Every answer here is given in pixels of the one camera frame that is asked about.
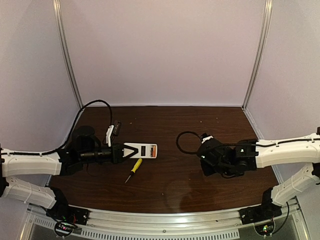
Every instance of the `screwdriver shaft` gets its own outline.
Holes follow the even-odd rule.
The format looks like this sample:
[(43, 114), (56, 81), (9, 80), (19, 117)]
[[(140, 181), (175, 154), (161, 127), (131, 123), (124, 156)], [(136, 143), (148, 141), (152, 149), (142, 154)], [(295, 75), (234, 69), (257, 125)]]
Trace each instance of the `screwdriver shaft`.
[(125, 180), (124, 184), (126, 184), (130, 178), (131, 178), (131, 175), (128, 176), (128, 178)]

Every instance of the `yellow screwdriver handle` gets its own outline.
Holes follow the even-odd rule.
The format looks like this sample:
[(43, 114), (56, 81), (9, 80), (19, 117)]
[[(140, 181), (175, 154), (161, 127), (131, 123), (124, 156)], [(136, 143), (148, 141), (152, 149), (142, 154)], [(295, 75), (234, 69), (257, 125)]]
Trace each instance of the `yellow screwdriver handle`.
[(142, 158), (139, 158), (138, 161), (136, 161), (134, 167), (132, 168), (131, 172), (136, 173), (137, 169), (140, 167), (142, 163)]

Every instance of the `metal frame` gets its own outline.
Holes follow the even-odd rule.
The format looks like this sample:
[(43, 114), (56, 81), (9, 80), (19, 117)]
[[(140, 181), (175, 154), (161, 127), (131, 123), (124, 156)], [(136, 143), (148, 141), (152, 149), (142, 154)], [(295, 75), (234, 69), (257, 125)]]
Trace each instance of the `metal frame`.
[(62, 19), (62, 12), (61, 12), (61, 6), (60, 6), (60, 0), (53, 0), (53, 6), (54, 6), (54, 13), (55, 13), (55, 19), (57, 23), (60, 43), (61, 43), (61, 49), (63, 54), (63, 59), (65, 63), (65, 68), (68, 73), (68, 77), (71, 83), (71, 88), (75, 97), (75, 100), (77, 102), (77, 105), (79, 108), (82, 108), (84, 105), (81, 100), (81, 96), (79, 93), (78, 85), (75, 78), (75, 73), (71, 64), (71, 59), (69, 55), (68, 45), (67, 45), (67, 39), (64, 29), (64, 23)]
[(242, 105), (242, 108), (245, 110), (248, 106), (256, 79), (257, 79), (257, 75), (259, 72), (259, 68), (261, 65), (261, 61), (262, 61), (262, 56), (263, 56), (263, 52), (264, 52), (264, 48), (267, 42), (267, 37), (268, 37), (268, 33), (269, 33), (269, 28), (270, 28), (270, 22), (271, 22), (271, 16), (272, 16), (272, 8), (273, 8), (273, 0), (266, 0), (265, 1), (265, 7), (264, 7), (264, 14), (263, 14), (263, 20), (262, 20), (262, 27), (261, 27), (261, 33), (260, 33), (260, 40), (259, 40), (259, 44), (258, 44), (258, 49), (256, 52), (256, 56), (255, 56), (255, 61), (254, 61), (254, 65), (253, 65), (253, 70), (251, 73), (251, 78), (250, 78), (250, 82), (249, 82), (249, 86), (244, 98), (244, 102)]
[[(290, 215), (300, 240), (309, 240), (309, 233), (296, 198), (289, 201)], [(89, 209), (90, 214), (86, 226), (81, 226), (73, 233), (82, 238), (103, 239), (141, 239), (141, 240), (232, 240), (238, 239), (239, 229), (253, 226), (242, 225), (240, 208), (176, 214), (127, 213)], [(282, 209), (283, 218), (287, 208)], [(33, 225), (52, 229), (55, 222), (46, 216), (43, 209), (29, 206), (26, 221), (21, 229), (20, 240), (28, 240)]]

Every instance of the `black cable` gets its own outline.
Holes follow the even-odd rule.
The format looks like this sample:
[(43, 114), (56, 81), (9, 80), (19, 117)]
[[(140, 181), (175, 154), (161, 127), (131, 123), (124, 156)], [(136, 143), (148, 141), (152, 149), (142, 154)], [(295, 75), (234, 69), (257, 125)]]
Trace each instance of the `black cable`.
[(86, 169), (86, 173), (87, 173), (89, 176), (91, 176), (91, 177), (98, 177), (98, 176), (99, 176), (99, 175), (92, 175), (92, 174), (89, 173), (89, 163), (86, 164), (86, 168), (85, 168), (85, 169)]
[(104, 103), (105, 105), (107, 105), (108, 109), (109, 109), (109, 113), (110, 113), (110, 125), (112, 124), (112, 121), (113, 121), (113, 113), (112, 113), (112, 109), (111, 109), (111, 106), (109, 105), (109, 103), (107, 103), (106, 101), (104, 100), (101, 100), (101, 99), (97, 99), (97, 100), (93, 100), (93, 101), (90, 101), (88, 102), (86, 105), (84, 105), (82, 108), (80, 108), (80, 110), (77, 112), (75, 118), (74, 118), (74, 121), (72, 123), (72, 126), (71, 126), (71, 129), (66, 137), (66, 140), (64, 141), (64, 143), (59, 146), (58, 148), (54, 149), (54, 150), (50, 150), (50, 151), (46, 151), (46, 152), (42, 152), (42, 153), (35, 153), (35, 152), (18, 152), (18, 151), (15, 151), (15, 152), (3, 152), (1, 153), (2, 155), (8, 155), (8, 154), (12, 154), (12, 155), (27, 155), (27, 156), (40, 156), (40, 155), (49, 155), (49, 154), (53, 154), (53, 153), (56, 153), (58, 150), (62, 149), (63, 147), (65, 147), (70, 139), (70, 136), (74, 130), (74, 127), (77, 123), (77, 120), (80, 116), (80, 113), (86, 109), (86, 107), (88, 107), (89, 105), (91, 104), (94, 104), (94, 103)]
[(197, 154), (197, 151), (186, 151), (186, 150), (183, 150), (179, 144), (179, 139), (182, 135), (184, 134), (192, 134), (192, 135), (195, 135), (197, 136), (199, 139), (200, 139), (200, 142), (202, 141), (201, 137), (195, 132), (195, 131), (183, 131), (183, 132), (180, 132), (179, 135), (176, 137), (176, 140), (175, 140), (175, 144), (176, 144), (176, 147), (180, 150), (180, 152), (184, 153), (184, 154), (190, 154), (190, 155), (195, 155)]
[(233, 179), (236, 177), (236, 175), (232, 175), (232, 176), (225, 176), (223, 173), (221, 173), (221, 177), (223, 177), (224, 179)]
[(289, 213), (290, 213), (290, 207), (289, 207), (289, 203), (288, 203), (288, 202), (286, 202), (286, 205), (287, 205), (287, 207), (288, 207), (288, 212), (286, 213), (286, 217), (285, 217), (282, 225), (281, 225), (277, 230), (275, 230), (275, 231), (272, 233), (272, 235), (274, 235), (274, 234), (276, 234), (277, 232), (279, 232), (279, 231), (283, 228), (283, 226), (285, 225), (285, 223), (286, 223), (287, 220), (288, 220)]

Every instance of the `black mount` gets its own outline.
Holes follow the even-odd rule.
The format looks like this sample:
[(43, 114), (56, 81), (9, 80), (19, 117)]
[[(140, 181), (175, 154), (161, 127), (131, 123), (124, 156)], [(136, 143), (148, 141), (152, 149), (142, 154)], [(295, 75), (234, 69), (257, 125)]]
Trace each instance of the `black mount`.
[(281, 206), (277, 206), (272, 203), (272, 189), (273, 188), (269, 188), (263, 193), (261, 205), (239, 210), (242, 224), (261, 222), (282, 215)]
[(88, 221), (89, 210), (79, 207), (69, 206), (63, 192), (55, 187), (50, 187), (54, 192), (56, 203), (51, 209), (47, 210), (47, 216), (58, 221), (86, 225)]

